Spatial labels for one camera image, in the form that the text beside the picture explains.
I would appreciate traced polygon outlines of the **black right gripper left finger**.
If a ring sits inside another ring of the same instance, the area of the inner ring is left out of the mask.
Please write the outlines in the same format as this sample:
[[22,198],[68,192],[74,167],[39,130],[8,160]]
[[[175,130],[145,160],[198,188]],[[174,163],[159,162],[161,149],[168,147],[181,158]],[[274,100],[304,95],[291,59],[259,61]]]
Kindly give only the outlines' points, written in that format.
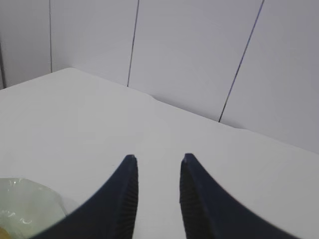
[[83,205],[36,234],[36,239],[131,239],[139,199],[138,164],[127,155]]

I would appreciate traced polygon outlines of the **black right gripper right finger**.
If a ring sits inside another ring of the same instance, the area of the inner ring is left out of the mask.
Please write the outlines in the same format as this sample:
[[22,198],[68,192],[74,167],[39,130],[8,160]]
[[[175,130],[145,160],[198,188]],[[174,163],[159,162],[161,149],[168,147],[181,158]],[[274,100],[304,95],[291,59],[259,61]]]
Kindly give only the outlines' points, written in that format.
[[179,203],[188,239],[294,238],[233,198],[191,153],[180,166]]

